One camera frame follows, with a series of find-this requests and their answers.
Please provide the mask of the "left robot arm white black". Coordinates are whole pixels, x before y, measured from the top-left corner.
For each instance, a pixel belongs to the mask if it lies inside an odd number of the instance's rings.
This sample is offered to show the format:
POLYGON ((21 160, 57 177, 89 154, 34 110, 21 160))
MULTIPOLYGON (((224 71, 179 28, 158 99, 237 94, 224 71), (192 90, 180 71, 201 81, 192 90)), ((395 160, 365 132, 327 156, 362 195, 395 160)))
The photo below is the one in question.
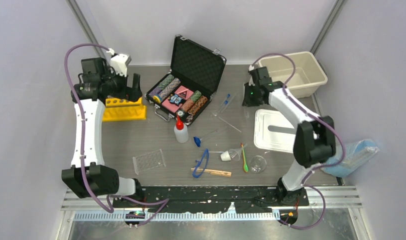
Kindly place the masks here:
POLYGON ((132 207, 144 202, 141 185, 135 178, 120 177, 118 172, 105 166, 102 152, 102 123, 108 97, 135 102, 142 97, 140 75, 133 75, 132 87, 127 86, 127 54, 115 54, 106 61, 104 58, 81 60, 82 73, 71 94, 76 114, 75 150, 70 168, 61 172, 62 181, 80 199, 89 198, 84 181, 96 196, 124 195, 132 207))

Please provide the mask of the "yellow test tube rack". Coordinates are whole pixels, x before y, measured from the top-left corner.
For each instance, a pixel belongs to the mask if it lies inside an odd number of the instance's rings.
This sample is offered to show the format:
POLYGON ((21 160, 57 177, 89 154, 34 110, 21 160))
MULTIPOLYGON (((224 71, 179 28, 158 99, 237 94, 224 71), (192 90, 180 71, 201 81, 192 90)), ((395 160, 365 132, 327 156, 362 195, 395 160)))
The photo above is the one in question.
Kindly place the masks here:
POLYGON ((103 122, 120 122, 147 119, 147 106, 143 98, 130 101, 120 98, 107 98, 103 114, 103 122))

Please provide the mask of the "clear plastic well plate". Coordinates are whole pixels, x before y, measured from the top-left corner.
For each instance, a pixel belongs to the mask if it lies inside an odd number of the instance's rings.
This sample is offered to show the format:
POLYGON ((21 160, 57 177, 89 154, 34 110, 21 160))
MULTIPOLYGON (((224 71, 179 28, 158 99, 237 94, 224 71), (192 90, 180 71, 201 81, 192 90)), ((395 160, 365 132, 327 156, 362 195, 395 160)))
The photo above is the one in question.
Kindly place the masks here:
POLYGON ((148 171, 158 167, 166 167, 166 162, 162 149, 147 152, 132 158, 134 172, 139 175, 144 171, 148 171))

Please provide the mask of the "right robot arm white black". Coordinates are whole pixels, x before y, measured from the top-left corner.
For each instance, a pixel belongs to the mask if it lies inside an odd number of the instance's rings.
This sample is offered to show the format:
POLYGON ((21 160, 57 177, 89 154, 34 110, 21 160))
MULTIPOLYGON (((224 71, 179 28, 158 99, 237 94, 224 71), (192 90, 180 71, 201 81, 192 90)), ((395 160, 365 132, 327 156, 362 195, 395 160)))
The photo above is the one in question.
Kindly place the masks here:
POLYGON ((268 104, 279 111, 295 130, 292 153, 294 161, 277 182, 274 198, 290 205, 302 192, 304 184, 317 167, 336 154, 334 121, 319 116, 302 105, 281 81, 273 81, 266 67, 249 67, 250 81, 244 84, 242 105, 268 104))

